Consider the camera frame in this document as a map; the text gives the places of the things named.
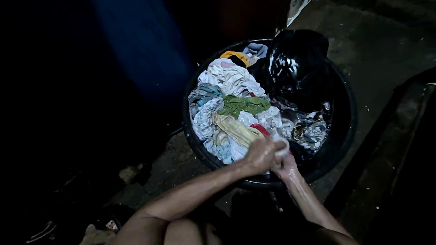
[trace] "forearm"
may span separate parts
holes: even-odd
[[[250,173],[244,164],[245,162],[240,160],[177,186],[142,207],[137,215],[156,217],[167,221],[182,218],[213,194],[242,178],[248,177]]]
[[[351,237],[342,225],[339,224],[330,212],[318,201],[317,197],[298,171],[294,172],[292,176],[283,181],[308,221]]]

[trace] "yellow cloth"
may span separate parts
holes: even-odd
[[[249,147],[251,142],[256,139],[264,138],[263,134],[250,127],[245,127],[244,124],[235,120],[232,116],[219,115],[214,112],[213,116],[214,124],[218,125],[226,134],[228,134],[233,140],[235,140],[241,146]]]
[[[220,58],[229,58],[232,55],[234,55],[234,56],[238,57],[240,60],[242,60],[242,62],[244,62],[244,64],[245,64],[245,68],[250,66],[248,63],[247,57],[245,57],[244,53],[239,53],[239,52],[234,52],[234,51],[226,51],[220,56]]]

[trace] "green cloth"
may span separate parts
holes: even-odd
[[[268,110],[271,104],[266,99],[257,97],[239,98],[235,95],[223,97],[224,108],[218,111],[220,115],[231,115],[234,118],[239,117],[241,111],[251,113],[253,116]]]

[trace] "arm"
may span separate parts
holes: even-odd
[[[123,226],[112,244],[162,244],[166,226],[182,218],[230,184],[265,172],[277,165],[274,153],[283,142],[265,138],[253,142],[247,156],[229,166],[194,178],[163,193],[140,208]]]
[[[273,171],[285,183],[306,220],[326,228],[322,229],[324,235],[333,237],[336,241],[355,242],[342,225],[318,201],[298,171],[293,156],[285,158],[282,165],[276,167]]]

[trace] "beige cloth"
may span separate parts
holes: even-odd
[[[212,118],[214,124],[218,125],[222,131],[228,134],[241,146],[248,148],[251,142],[255,141],[256,139],[264,138],[263,134],[259,130],[245,127],[244,124],[236,121],[232,116],[223,116],[219,115],[217,112],[214,112]]]

